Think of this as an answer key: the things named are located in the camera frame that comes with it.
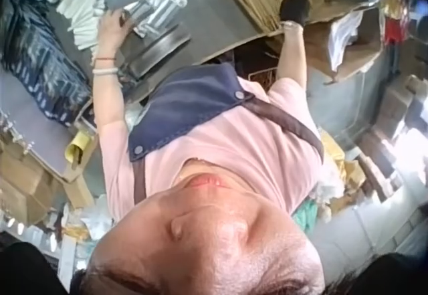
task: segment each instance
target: apron button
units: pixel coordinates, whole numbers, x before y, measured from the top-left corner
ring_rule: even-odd
[[[243,100],[245,98],[245,94],[242,91],[236,91],[235,97],[239,100]]]
[[[140,153],[142,153],[142,151],[143,151],[144,149],[142,148],[142,146],[137,146],[135,149],[134,149],[134,154],[136,154],[136,155],[139,155]]]

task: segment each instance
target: woman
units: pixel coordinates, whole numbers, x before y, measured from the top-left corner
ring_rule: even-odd
[[[118,224],[78,276],[81,293],[322,291],[318,253],[291,218],[324,154],[306,101],[308,12],[308,0],[282,2],[285,41],[269,92],[229,65],[186,68],[154,91],[131,133],[114,74],[131,23],[106,14],[94,111]]]

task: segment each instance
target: pink shirt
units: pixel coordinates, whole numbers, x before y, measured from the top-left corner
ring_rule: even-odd
[[[268,93],[256,82],[239,81],[245,90],[285,110],[319,137],[306,93],[295,81],[278,80]],[[125,122],[104,126],[100,146],[110,211],[120,220],[134,207]],[[309,143],[237,106],[146,156],[147,197],[169,189],[185,162],[193,158],[229,169],[290,214],[308,196],[322,165]]]

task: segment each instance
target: lips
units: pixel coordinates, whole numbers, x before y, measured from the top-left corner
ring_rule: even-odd
[[[188,188],[196,188],[205,185],[212,185],[215,187],[227,187],[223,179],[216,174],[203,173],[193,177],[186,185]]]

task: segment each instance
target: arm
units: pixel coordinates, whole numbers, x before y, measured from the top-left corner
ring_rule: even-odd
[[[303,28],[309,16],[309,9],[309,0],[283,0],[280,7],[284,44],[278,63],[277,79],[292,79],[304,90],[308,77]]]
[[[122,11],[108,11],[100,22],[94,69],[114,68],[114,58],[131,23],[121,26]],[[116,221],[134,207],[134,173],[128,156],[128,127],[116,74],[94,76],[94,113],[100,137],[102,168],[110,213]]]
[[[120,25],[121,15],[122,10],[116,10],[114,12],[108,11],[103,16],[98,34],[99,48],[94,69],[114,68],[116,52],[132,28],[130,21],[127,21],[123,26]],[[117,121],[125,122],[124,100],[116,74],[94,76],[93,95],[98,132],[101,132],[107,124]]]
[[[306,90],[308,72],[303,27],[294,22],[290,23],[289,26],[284,27],[284,43],[276,77],[293,79]]]

